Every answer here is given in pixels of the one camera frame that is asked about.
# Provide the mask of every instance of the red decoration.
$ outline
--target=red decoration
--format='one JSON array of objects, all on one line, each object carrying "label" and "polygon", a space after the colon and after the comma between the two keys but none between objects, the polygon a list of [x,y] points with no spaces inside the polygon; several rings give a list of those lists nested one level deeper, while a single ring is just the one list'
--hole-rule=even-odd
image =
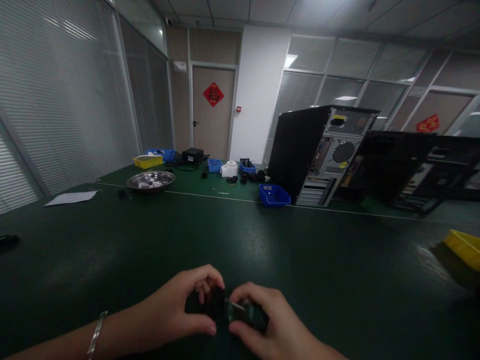
[{"label": "red decoration", "polygon": [[416,125],[416,131],[418,133],[431,133],[440,127],[440,121],[438,114],[430,116],[423,121],[420,121]]},{"label": "red decoration", "polygon": [[224,93],[220,90],[216,83],[212,82],[211,85],[203,92],[203,96],[213,108],[220,102],[220,100],[224,98]]}]

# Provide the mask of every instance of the white line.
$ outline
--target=white line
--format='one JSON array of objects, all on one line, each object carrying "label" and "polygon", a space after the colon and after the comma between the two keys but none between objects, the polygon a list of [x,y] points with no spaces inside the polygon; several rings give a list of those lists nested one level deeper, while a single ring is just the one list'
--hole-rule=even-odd
[{"label": "white line", "polygon": [[[128,186],[125,186],[125,185],[109,184],[109,183],[106,183],[106,182],[96,182],[95,184],[102,184],[102,185],[128,188]],[[243,199],[235,199],[235,198],[231,198],[231,197],[200,195],[200,194],[192,194],[192,193],[189,193],[189,192],[178,192],[178,191],[168,191],[168,190],[165,190],[164,192],[165,193],[171,193],[171,194],[199,196],[199,197],[204,197],[204,198],[243,201],[243,202],[247,202],[247,203],[261,203],[261,201],[255,201],[255,200],[243,200]],[[426,223],[435,223],[435,224],[446,224],[446,225],[455,225],[455,226],[458,225],[458,224],[451,223],[451,222],[419,219],[419,218],[412,218],[412,217],[392,216],[392,215],[380,215],[380,214],[372,214],[372,213],[356,212],[356,211],[333,210],[333,209],[324,208],[324,207],[310,207],[310,206],[297,206],[297,205],[287,205],[287,206],[290,207],[290,208],[298,208],[298,209],[311,209],[311,210],[321,210],[321,211],[334,212],[334,213],[345,213],[345,214],[357,214],[357,215],[374,216],[374,217],[380,217],[380,218],[391,218],[391,219],[400,219],[400,220],[415,220],[415,221],[426,222]]]}]

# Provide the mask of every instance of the yellow plastic bin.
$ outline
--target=yellow plastic bin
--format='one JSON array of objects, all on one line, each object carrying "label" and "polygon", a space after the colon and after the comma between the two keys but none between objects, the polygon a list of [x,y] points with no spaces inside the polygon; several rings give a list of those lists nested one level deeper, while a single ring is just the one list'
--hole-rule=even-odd
[{"label": "yellow plastic bin", "polygon": [[164,163],[163,156],[140,155],[133,158],[135,166],[140,169],[149,169]]},{"label": "yellow plastic bin", "polygon": [[443,242],[469,267],[480,271],[480,238],[464,232],[450,230],[450,234]]}]

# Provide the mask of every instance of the bracelet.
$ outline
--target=bracelet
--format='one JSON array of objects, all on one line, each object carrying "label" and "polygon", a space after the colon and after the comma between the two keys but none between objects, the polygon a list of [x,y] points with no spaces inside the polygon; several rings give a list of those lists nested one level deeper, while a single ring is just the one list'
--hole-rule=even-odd
[{"label": "bracelet", "polygon": [[104,318],[107,316],[108,313],[109,313],[108,311],[102,312],[100,314],[100,318],[98,319],[98,322],[96,323],[95,332],[93,333],[93,337],[91,338],[91,342],[90,342],[90,347],[88,348],[88,352],[86,353],[88,355],[88,360],[92,360],[92,356],[95,351],[95,345],[97,345],[97,340],[99,339],[100,328],[102,327]]}]

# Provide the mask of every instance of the white wall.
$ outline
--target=white wall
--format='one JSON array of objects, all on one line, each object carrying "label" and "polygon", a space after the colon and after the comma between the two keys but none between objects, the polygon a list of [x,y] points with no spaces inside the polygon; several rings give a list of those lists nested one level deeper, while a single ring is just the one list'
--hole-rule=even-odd
[{"label": "white wall", "polygon": [[230,160],[262,163],[279,94],[291,30],[245,25],[231,135]]}]

